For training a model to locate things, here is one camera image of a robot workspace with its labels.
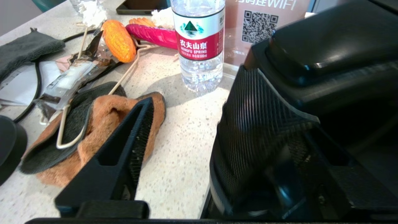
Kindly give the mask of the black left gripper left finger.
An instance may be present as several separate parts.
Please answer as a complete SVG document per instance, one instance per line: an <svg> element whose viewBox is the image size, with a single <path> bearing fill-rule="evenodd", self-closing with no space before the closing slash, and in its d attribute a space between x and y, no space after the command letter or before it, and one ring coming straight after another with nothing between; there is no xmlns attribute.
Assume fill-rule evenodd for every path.
<svg viewBox="0 0 398 224"><path fill-rule="evenodd" d="M54 200L61 218L148 218L135 200L154 117L151 97L139 101Z"/></svg>

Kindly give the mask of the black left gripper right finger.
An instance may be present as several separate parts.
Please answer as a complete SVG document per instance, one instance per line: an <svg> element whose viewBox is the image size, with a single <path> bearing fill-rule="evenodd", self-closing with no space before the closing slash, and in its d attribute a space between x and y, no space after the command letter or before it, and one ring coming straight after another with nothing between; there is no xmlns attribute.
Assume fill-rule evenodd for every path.
<svg viewBox="0 0 398 224"><path fill-rule="evenodd" d="M324 130L307 132L307 197L318 216L396 216L397 197Z"/></svg>

